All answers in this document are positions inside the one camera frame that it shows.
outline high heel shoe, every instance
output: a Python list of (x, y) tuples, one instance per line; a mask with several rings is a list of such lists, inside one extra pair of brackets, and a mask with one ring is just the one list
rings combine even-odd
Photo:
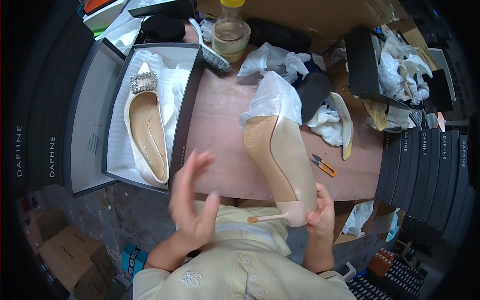
[(168, 159), (158, 95), (154, 91), (157, 86), (156, 73), (144, 61), (131, 78), (123, 119), (140, 176), (161, 187), (168, 181)]
[(265, 175), (282, 212), (249, 217), (248, 222), (283, 218), (292, 227), (305, 225), (307, 213), (317, 209), (317, 192), (299, 125), (282, 116), (250, 118), (243, 131), (243, 145)]

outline embroidered logo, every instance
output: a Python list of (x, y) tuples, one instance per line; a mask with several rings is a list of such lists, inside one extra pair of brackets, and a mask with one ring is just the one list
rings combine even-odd
[(183, 275), (180, 278), (180, 281), (186, 284), (187, 286), (192, 284), (197, 287), (200, 285), (200, 281), (199, 281), (200, 278), (202, 278), (202, 275), (198, 273), (187, 272), (185, 273), (185, 275)]

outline workbench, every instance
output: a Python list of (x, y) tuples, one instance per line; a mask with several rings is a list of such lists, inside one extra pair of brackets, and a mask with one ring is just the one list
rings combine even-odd
[[(198, 36), (185, 25), (185, 42), (198, 42)], [(221, 196), (272, 200), (268, 183), (243, 149), (240, 114), (247, 111), (255, 94), (251, 85), (237, 82), (237, 73), (245, 57), (257, 47), (248, 45), (243, 57), (232, 64), (233, 71), (218, 75), (205, 68), (198, 88), (185, 157), (196, 149), (216, 157), (202, 175), (195, 192), (208, 194), (217, 190)], [(322, 183), (334, 201), (373, 199), (382, 161), (383, 132), (365, 124), (368, 116), (360, 100), (345, 98), (354, 135), (351, 156), (342, 158), (342, 147), (333, 147), (302, 125), (300, 132), (309, 156), (315, 154), (337, 171), (332, 178), (311, 164), (315, 181)]]

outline heel tip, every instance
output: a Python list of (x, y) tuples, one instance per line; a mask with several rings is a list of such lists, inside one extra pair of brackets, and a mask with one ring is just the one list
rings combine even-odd
[(248, 217), (247, 222), (249, 222), (250, 224), (257, 223), (258, 218), (255, 217), (255, 216), (250, 216), (250, 217)]

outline shoe sole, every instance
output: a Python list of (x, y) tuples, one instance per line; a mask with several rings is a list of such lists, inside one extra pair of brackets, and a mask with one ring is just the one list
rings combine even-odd
[(243, 143), (265, 175), (275, 202), (299, 201), (302, 220), (295, 223), (306, 224), (305, 215), (317, 208), (317, 196), (298, 124), (279, 116), (250, 118), (243, 131)]

